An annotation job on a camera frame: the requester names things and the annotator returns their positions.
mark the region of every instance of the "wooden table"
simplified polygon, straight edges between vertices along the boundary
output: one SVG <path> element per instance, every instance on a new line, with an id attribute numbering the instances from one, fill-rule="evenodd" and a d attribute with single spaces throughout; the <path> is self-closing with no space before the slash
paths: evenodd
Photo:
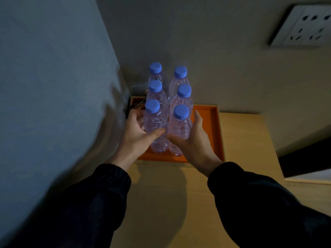
<path id="1" fill-rule="evenodd" d="M 262 116 L 220 113 L 226 161 L 285 184 Z M 238 247 L 225 232 L 207 178 L 186 163 L 136 161 L 126 216 L 111 247 Z"/>

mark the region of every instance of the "gray wall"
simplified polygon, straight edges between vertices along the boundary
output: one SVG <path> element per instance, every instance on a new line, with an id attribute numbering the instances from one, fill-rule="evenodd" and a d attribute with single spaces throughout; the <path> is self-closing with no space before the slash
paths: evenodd
<path id="1" fill-rule="evenodd" d="M 97 3 L 132 94 L 144 92 L 150 62 L 161 62 L 170 75 L 176 66 L 185 65 L 193 102 L 218 104 L 221 111 L 262 113 L 281 155 L 310 144 L 300 139 L 331 123 L 331 48 L 267 45 L 291 4 L 315 1 Z M 330 135 L 328 130 L 321 137 Z"/>
<path id="2" fill-rule="evenodd" d="M 95 0 L 0 0 L 0 79 L 2 238 L 63 171 L 114 151 L 128 90 Z"/>

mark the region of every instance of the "black sleeve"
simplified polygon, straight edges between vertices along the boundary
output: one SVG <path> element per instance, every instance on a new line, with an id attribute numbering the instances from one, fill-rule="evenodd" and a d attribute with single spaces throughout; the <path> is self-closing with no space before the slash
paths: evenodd
<path id="1" fill-rule="evenodd" d="M 331 217 L 303 206 L 274 179 L 227 162 L 209 176 L 222 224 L 244 247 L 331 247 Z"/>
<path id="2" fill-rule="evenodd" d="M 109 248 L 126 211 L 131 179 L 121 168 L 102 164 L 69 187 L 28 223 L 9 247 Z"/>

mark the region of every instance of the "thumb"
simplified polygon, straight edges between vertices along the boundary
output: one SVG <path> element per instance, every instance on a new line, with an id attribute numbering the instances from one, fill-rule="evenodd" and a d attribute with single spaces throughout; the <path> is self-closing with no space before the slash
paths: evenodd
<path id="1" fill-rule="evenodd" d="M 179 148 L 181 148 L 181 146 L 184 145 L 184 139 L 179 137 L 179 136 L 176 136 L 176 135 L 173 135 L 173 134 L 167 134 L 165 136 L 171 143 L 173 143 L 174 145 L 178 146 Z"/>
<path id="2" fill-rule="evenodd" d="M 150 133 L 147 133 L 145 135 L 146 138 L 148 138 L 148 140 L 150 142 L 153 142 L 156 138 L 159 138 L 160 136 L 162 136 L 164 133 L 166 132 L 166 129 L 164 128 L 158 128 Z"/>

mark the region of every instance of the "plastic water bottle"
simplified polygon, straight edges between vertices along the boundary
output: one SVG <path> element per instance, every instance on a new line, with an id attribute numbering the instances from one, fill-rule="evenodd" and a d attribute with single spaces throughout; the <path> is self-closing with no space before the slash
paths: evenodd
<path id="1" fill-rule="evenodd" d="M 169 116 L 169 100 L 162 89 L 162 83 L 159 80 L 151 80 L 151 82 L 148 85 L 148 93 L 146 101 L 149 101 L 151 99 L 156 99 L 159 101 L 160 104 L 160 111 L 163 113 L 165 118 L 168 118 Z"/>
<path id="2" fill-rule="evenodd" d="M 181 84 L 190 85 L 186 76 L 187 69 L 184 66 L 179 66 L 175 69 L 175 77 L 169 85 L 170 102 L 177 95 L 177 89 Z"/>
<path id="3" fill-rule="evenodd" d="M 169 121 L 168 133 L 179 136 L 183 139 L 188 139 L 190 130 L 192 128 L 192 121 L 188 117 L 189 109 L 186 105 L 177 105 L 174 109 L 172 119 Z M 175 156 L 182 156 L 181 150 L 171 142 L 169 142 L 169 149 Z"/>
<path id="4" fill-rule="evenodd" d="M 191 117 L 193 111 L 193 102 L 191 99 L 192 89 L 187 84 L 182 84 L 178 87 L 177 95 L 173 98 L 170 104 L 170 117 L 173 117 L 173 110 L 177 105 L 184 104 L 189 109 L 188 117 Z"/>
<path id="5" fill-rule="evenodd" d="M 167 98 L 169 99 L 169 82 L 162 74 L 162 65 L 159 62 L 153 62 L 149 66 L 151 75 L 148 79 L 148 85 L 152 80 L 159 80 L 162 83 L 162 89 L 164 90 Z"/>
<path id="6" fill-rule="evenodd" d="M 158 100 L 151 99 L 145 103 L 144 124 L 147 133 L 159 128 L 167 129 L 168 118 L 164 117 L 160 111 Z M 168 139 L 166 139 L 165 135 L 163 134 L 152 142 L 151 149 L 153 152 L 162 153 L 168 149 Z"/>

